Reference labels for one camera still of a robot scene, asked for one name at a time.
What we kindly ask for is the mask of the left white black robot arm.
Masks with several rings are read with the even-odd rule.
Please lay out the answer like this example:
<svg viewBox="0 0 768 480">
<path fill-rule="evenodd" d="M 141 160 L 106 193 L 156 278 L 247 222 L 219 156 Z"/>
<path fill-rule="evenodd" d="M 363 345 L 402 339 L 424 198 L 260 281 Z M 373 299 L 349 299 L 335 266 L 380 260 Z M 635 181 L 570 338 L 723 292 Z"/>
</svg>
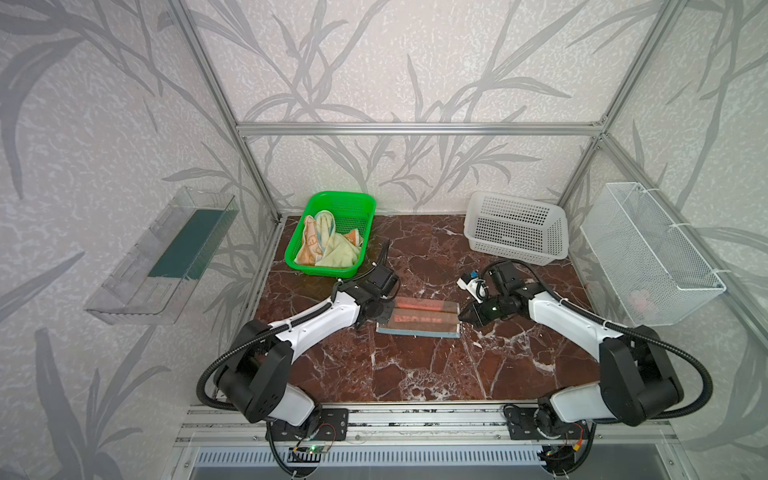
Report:
<svg viewBox="0 0 768 480">
<path fill-rule="evenodd" d="M 293 365 L 331 335 L 381 316 L 394 302 L 398 285 L 398 275 L 380 260 L 366 273 L 337 282 L 328 298 L 297 315 L 269 324 L 246 323 L 201 374 L 198 400 L 237 411 L 250 423 L 282 421 L 316 429 L 321 407 L 290 384 Z"/>
</svg>

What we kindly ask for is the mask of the pink brown bear towel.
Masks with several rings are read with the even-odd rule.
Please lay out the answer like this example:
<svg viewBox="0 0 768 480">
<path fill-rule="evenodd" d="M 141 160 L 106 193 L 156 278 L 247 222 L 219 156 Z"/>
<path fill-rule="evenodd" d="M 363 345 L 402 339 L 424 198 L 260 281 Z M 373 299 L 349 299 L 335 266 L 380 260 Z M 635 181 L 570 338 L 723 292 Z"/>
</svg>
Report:
<svg viewBox="0 0 768 480">
<path fill-rule="evenodd" d="M 460 337 L 459 305 L 453 301 L 398 296 L 384 311 L 376 332 L 427 338 Z"/>
</svg>

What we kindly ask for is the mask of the yellow green towel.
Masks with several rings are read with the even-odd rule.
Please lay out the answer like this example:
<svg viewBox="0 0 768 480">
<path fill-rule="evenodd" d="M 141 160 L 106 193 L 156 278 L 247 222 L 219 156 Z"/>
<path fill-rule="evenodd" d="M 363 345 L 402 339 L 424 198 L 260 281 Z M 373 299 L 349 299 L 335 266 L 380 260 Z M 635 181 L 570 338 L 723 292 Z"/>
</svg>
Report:
<svg viewBox="0 0 768 480">
<path fill-rule="evenodd" d="M 358 229 L 346 234 L 337 231 L 334 215 L 328 210 L 318 212 L 314 218 L 323 250 L 322 259 L 315 265 L 326 268 L 351 268 L 356 265 L 362 252 L 363 237 Z"/>
</svg>

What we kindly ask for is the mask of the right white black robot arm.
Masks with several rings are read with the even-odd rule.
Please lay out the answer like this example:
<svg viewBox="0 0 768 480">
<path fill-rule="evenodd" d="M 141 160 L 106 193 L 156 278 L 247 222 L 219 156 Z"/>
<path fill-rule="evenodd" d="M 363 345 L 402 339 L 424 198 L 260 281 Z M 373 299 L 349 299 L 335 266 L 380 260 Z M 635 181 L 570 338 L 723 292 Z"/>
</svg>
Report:
<svg viewBox="0 0 768 480">
<path fill-rule="evenodd" d="M 539 401 L 540 423 L 617 421 L 638 426 L 684 400 L 684 390 L 656 332 L 599 320 L 559 295 L 538 276 L 521 278 L 521 261 L 497 261 L 480 272 L 462 274 L 458 287 L 472 301 L 459 320 L 480 329 L 497 320 L 525 317 L 589 354 L 599 379 L 566 387 Z"/>
</svg>

